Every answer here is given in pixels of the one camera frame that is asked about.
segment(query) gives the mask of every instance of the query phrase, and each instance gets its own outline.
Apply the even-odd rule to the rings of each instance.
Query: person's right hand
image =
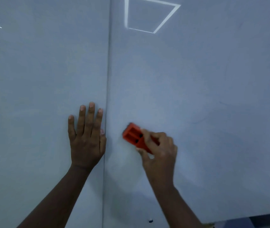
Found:
[[[147,147],[155,156],[150,159],[144,149],[138,149],[142,157],[142,164],[153,190],[170,190],[174,188],[173,175],[177,155],[177,146],[173,138],[167,137],[164,132],[154,133],[141,129]],[[152,141],[151,136],[158,139],[159,146]]]

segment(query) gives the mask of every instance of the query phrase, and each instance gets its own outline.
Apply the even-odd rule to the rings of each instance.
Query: hand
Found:
[[[103,110],[98,110],[94,122],[95,103],[90,102],[86,116],[86,107],[80,106],[77,133],[74,128],[74,116],[69,115],[68,133],[71,146],[72,165],[88,172],[94,168],[106,151],[107,138],[100,129]]]
[[[150,159],[146,150],[137,148],[153,190],[173,189],[174,166],[177,155],[177,146],[174,145],[173,138],[167,137],[163,132],[154,133],[145,129],[142,129],[141,132],[144,136],[145,144],[155,156],[154,159]],[[160,142],[159,146],[152,141],[151,136],[158,139]]]

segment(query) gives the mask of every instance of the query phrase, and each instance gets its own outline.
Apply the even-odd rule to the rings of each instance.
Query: whiteboard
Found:
[[[174,138],[202,222],[270,213],[270,0],[162,1],[181,7],[155,34],[159,3],[129,0],[126,27],[112,2],[104,228],[168,227],[129,122]]]
[[[0,0],[0,227],[22,222],[69,169],[68,116],[106,107],[109,10],[110,0]],[[67,227],[101,227],[102,194],[103,160]]]

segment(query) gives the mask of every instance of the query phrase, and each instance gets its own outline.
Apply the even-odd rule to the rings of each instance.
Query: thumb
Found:
[[[151,161],[150,157],[148,156],[148,153],[146,152],[145,149],[140,149],[140,148],[136,148],[136,150],[138,151],[138,153],[141,155],[142,158],[142,165],[145,166],[149,163],[149,161]]]

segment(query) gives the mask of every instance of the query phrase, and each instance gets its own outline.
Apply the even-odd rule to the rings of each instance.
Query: person's right arm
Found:
[[[150,159],[144,149],[137,149],[143,167],[160,207],[171,228],[202,228],[202,224],[180,196],[173,184],[177,146],[165,133],[153,133],[142,129],[147,147],[154,154]],[[158,139],[156,145],[151,136]]]

